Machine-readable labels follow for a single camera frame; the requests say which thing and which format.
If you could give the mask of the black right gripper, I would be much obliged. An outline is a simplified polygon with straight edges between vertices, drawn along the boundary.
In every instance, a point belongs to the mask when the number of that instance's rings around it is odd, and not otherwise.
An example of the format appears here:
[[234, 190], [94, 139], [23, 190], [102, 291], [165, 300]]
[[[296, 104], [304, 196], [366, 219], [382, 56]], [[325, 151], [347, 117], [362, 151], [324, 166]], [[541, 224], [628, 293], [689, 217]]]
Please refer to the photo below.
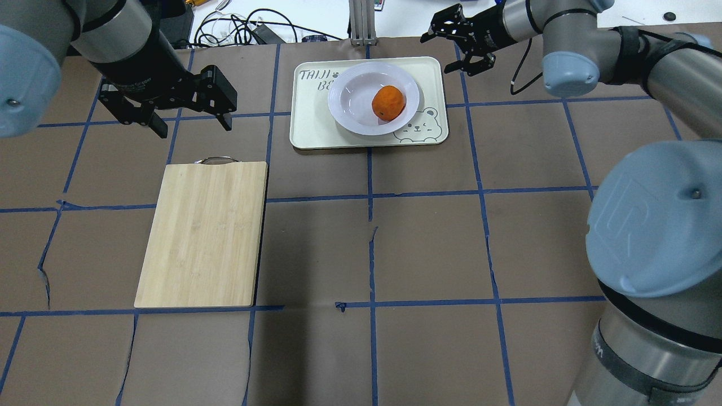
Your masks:
[[473, 77], [495, 66], [493, 51], [505, 48], [503, 5], [494, 5], [474, 16], [465, 16], [462, 5], [452, 5], [433, 15], [430, 29], [422, 34], [420, 43], [434, 38], [454, 41], [465, 56], [447, 64], [444, 74], [455, 71]]

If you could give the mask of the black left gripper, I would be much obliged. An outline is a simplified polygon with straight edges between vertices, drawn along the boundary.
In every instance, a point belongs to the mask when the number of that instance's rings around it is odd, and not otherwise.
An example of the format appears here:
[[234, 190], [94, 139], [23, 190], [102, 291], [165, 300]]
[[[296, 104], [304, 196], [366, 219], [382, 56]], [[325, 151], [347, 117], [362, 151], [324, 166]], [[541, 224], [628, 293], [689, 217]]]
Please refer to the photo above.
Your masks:
[[237, 90], [214, 65], [198, 74], [185, 71], [181, 78], [143, 95], [122, 91], [119, 85], [102, 80], [99, 100], [119, 123], [138, 123], [161, 139], [167, 139], [168, 125], [157, 111], [185, 108], [208, 113], [225, 131], [232, 131], [232, 113], [237, 110]]

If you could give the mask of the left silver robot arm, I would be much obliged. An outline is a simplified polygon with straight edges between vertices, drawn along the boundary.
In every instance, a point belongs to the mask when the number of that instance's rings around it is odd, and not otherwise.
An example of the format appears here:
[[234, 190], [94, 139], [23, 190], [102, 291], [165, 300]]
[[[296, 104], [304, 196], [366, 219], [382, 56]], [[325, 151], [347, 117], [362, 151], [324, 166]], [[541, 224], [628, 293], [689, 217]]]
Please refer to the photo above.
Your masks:
[[41, 123], [69, 49], [100, 72], [98, 98], [120, 124], [137, 123], [164, 139], [168, 127], [158, 111], [185, 108], [232, 128], [233, 85], [214, 65], [189, 72], [140, 1], [3, 1], [3, 138]]

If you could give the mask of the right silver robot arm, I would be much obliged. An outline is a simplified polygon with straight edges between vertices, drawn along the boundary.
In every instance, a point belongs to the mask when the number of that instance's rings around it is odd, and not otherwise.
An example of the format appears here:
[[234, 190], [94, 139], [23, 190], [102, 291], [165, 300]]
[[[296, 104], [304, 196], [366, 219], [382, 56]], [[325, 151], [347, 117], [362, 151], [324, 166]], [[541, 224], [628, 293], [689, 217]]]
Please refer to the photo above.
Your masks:
[[628, 154], [593, 198], [586, 254], [607, 305], [567, 402], [693, 405], [720, 370], [720, 53], [689, 33], [599, 29], [613, 4], [502, 1], [469, 18], [454, 5], [421, 42], [451, 39], [464, 58], [444, 71], [474, 76], [542, 36], [549, 94], [637, 84], [699, 134]]

